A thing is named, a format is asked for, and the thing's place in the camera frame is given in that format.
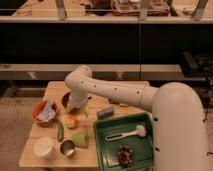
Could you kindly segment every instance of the yellow object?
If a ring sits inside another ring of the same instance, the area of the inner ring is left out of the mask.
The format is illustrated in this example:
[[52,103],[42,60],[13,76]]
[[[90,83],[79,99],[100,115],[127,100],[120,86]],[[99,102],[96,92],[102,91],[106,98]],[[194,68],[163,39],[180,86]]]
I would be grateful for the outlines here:
[[67,114],[65,118],[65,124],[68,128],[76,128],[78,120],[76,119],[75,115]]
[[119,106],[121,106],[121,107],[128,107],[129,105],[128,104],[124,104],[124,103],[119,103]]

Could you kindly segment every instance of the toy food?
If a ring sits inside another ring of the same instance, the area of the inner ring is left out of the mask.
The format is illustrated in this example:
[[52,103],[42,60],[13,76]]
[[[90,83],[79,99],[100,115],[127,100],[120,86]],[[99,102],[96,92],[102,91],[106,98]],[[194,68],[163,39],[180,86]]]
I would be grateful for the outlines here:
[[97,112],[97,117],[99,120],[112,116],[114,114],[114,107],[105,108]]
[[88,137],[86,132],[78,132],[71,137],[76,147],[86,148],[88,147]]
[[64,139],[64,127],[59,119],[55,119],[58,124],[57,140],[61,142]]
[[121,145],[118,151],[118,162],[122,167],[132,166],[133,149],[128,145]]
[[65,118],[65,124],[68,128],[76,128],[78,120],[75,115],[67,114]]

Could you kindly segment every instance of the green sponge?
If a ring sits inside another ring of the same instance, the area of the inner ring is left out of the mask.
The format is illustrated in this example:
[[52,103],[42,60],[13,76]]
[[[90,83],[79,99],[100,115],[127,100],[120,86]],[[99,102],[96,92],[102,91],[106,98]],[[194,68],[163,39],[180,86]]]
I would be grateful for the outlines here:
[[87,148],[88,147],[88,137],[86,132],[78,132],[72,135],[71,140],[74,142],[76,147]]

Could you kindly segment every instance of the floor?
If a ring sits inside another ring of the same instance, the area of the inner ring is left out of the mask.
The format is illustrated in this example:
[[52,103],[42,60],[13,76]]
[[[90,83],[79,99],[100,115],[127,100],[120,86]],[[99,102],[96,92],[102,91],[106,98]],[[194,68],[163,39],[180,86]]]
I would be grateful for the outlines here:
[[[41,97],[0,97],[0,171],[41,171],[42,169],[20,168],[19,157],[23,150],[32,120],[32,106]],[[213,151],[213,110],[207,120],[208,140]]]

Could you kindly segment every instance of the bowl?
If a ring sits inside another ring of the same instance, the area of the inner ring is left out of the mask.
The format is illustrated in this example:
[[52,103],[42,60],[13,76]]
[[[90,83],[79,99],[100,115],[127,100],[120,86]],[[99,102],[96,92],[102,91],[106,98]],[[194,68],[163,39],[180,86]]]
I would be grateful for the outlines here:
[[[37,124],[39,124],[39,125],[45,125],[45,124],[51,122],[51,121],[55,118],[55,117],[54,117],[54,118],[51,119],[49,122],[44,122],[44,121],[41,121],[41,120],[37,119],[37,115],[39,115],[39,114],[42,112],[42,110],[44,109],[44,106],[45,106],[45,104],[47,103],[47,101],[48,101],[48,100],[39,101],[39,102],[33,107],[33,109],[32,109],[32,113],[31,113],[32,119],[34,120],[35,123],[37,123]],[[58,113],[58,107],[57,107],[55,101],[53,101],[52,109],[56,112],[56,115],[57,115],[57,113]]]
[[[61,103],[62,103],[62,105],[64,106],[65,109],[67,108],[67,103],[69,101],[69,97],[70,97],[70,92],[66,93],[62,97]],[[75,114],[78,111],[79,111],[79,108],[73,107],[73,108],[70,109],[70,111],[67,111],[67,113]]]

